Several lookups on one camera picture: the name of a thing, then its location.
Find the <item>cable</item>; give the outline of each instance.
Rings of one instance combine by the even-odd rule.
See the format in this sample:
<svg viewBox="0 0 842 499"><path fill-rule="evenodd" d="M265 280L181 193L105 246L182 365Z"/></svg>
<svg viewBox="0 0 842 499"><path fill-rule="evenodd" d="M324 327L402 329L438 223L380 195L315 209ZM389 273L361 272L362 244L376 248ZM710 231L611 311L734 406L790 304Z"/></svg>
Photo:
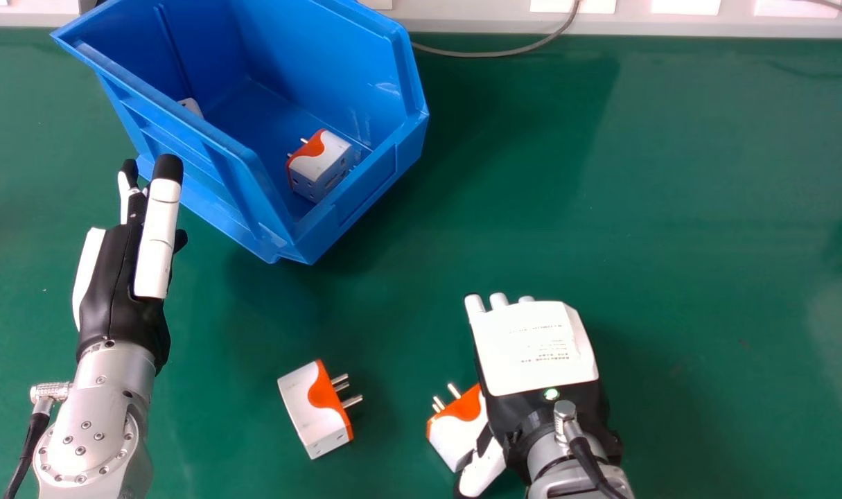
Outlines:
<svg viewBox="0 0 842 499"><path fill-rule="evenodd" d="M833 2L830 2L829 0L802 0L802 1L808 2L808 3L817 3L820 6L830 7L831 9L836 9L836 10L839 10L839 12L842 12L842 6L840 6L839 3L833 3Z"/></svg>
<svg viewBox="0 0 842 499"><path fill-rule="evenodd" d="M575 16L578 15L578 9L580 9L580 4L583 0L575 0L572 4L572 12L569 12L569 17L563 22L562 26L556 29L547 37L541 38L537 42L533 44L525 45L524 47L519 47L515 49L510 49L506 51L485 51L484 53L461 53L461 51L444 51L442 49L437 49L434 47L429 47L427 45L418 44L418 42L412 42L412 47L416 48L419 51L425 51L425 53L434 53L437 55L442 55L446 57L457 57L462 59L493 59L496 57L509 57L511 55L519 55L523 53L529 53L535 49L544 47L544 45L549 44L551 41L556 40L559 35L565 33L566 29L572 25L572 22L575 20Z"/></svg>
<svg viewBox="0 0 842 499"><path fill-rule="evenodd" d="M27 438L24 440L24 451L21 452L21 458L17 462L15 474L11 477L8 488L5 489L5 493L2 495L2 499L15 499L15 496L17 496L17 490L21 487L21 483L24 483L24 478L30 470L35 445L38 443L38 439L42 438L42 434L48 428L48 422L50 420L50 416L43 413L34 413L30 417L30 427L27 430Z"/></svg>
<svg viewBox="0 0 842 499"><path fill-rule="evenodd" d="M596 490L602 492L602 495L608 497L608 499L627 499L623 493L618 492L615 487L612 487L611 483L608 483L608 480L605 480L602 469L599 467L593 451L590 449L590 442L586 438L578 437L572 439L569 442L569 449L572 449L572 454L580 462L581 467L584 468L584 471L590 477L590 481L592 481Z"/></svg>

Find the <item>white and orange plug adapter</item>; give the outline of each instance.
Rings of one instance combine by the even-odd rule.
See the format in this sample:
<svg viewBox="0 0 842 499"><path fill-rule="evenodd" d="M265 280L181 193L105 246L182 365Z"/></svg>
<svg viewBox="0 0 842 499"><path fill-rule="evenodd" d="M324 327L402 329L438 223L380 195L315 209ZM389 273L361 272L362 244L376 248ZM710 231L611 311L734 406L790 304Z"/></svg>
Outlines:
<svg viewBox="0 0 842 499"><path fill-rule="evenodd" d="M349 386L345 374L329 377L321 360L279 378L285 409L310 459L328 454L353 439L345 409L360 403L362 395L343 402L337 395Z"/></svg>
<svg viewBox="0 0 842 499"><path fill-rule="evenodd" d="M488 414L485 413L485 398L479 383L464 394L452 383L447 386L455 400L445 405L439 397L433 396L436 414L427 420L427 440L449 470L456 473L472 457L477 438L488 423Z"/></svg>
<svg viewBox="0 0 842 499"><path fill-rule="evenodd" d="M350 142L328 130L319 130L288 155L288 184L310 202L322 201L356 165L357 154Z"/></svg>

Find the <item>tabletop surface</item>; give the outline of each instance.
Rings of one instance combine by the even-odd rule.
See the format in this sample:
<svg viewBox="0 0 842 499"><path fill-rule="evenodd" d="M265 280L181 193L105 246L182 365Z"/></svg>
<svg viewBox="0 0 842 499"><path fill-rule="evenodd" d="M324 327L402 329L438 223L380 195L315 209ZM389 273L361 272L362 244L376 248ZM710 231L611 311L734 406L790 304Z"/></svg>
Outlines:
<svg viewBox="0 0 842 499"><path fill-rule="evenodd" d="M317 265L265 265L182 212L150 497L449 497L430 396L475 382L462 297L498 290L579 310L637 496L842 497L842 41L418 64L423 159ZM0 30L0 493L28 388L73 375L76 261L130 155L87 67ZM317 358L366 400L311 462L276 379ZM522 496L506 476L491 494Z"/></svg>

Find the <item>storage bin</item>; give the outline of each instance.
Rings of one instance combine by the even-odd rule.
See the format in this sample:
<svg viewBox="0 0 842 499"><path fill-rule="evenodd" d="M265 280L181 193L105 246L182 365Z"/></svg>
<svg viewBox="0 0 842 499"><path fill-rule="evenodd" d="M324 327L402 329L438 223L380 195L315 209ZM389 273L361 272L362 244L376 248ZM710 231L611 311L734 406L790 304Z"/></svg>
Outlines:
<svg viewBox="0 0 842 499"><path fill-rule="evenodd" d="M110 0L52 36L97 72L142 176L180 156L183 205L268 263L316 262L421 154L408 33L354 0ZM314 205L285 164L323 128L361 159Z"/></svg>

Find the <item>gray cable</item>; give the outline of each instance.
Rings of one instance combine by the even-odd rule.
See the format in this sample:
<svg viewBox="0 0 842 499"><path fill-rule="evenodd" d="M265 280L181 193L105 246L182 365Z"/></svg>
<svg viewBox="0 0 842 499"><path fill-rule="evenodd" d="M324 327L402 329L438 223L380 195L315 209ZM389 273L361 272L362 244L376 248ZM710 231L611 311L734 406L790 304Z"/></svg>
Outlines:
<svg viewBox="0 0 842 499"><path fill-rule="evenodd" d="M541 38L534 44L525 45L525 47L519 47L516 49L510 49L508 51L489 51L489 53L460 53L459 51L444 51L442 49L437 49L434 47L429 47L427 45L418 44L418 42L412 42L412 47L416 48L419 51L425 51L425 53L434 53L437 55L444 55L446 57L460 57L463 59L490 59L495 57L509 57L511 55L519 55L521 53L529 53L535 49L544 47L544 45L549 44L551 41L556 40L559 35L565 33L566 29L572 25L572 22L575 20L575 16L578 15L578 9L580 4L583 0L575 0L572 4L572 12L569 12L569 17L563 22L562 26L547 35L545 38Z"/></svg>
<svg viewBox="0 0 842 499"><path fill-rule="evenodd" d="M839 12L842 12L842 6L840 6L840 4L829 2L828 0L802 0L802 1L808 2L808 3L817 3L820 6L828 6L831 9L836 9L836 10L839 10Z"/></svg>

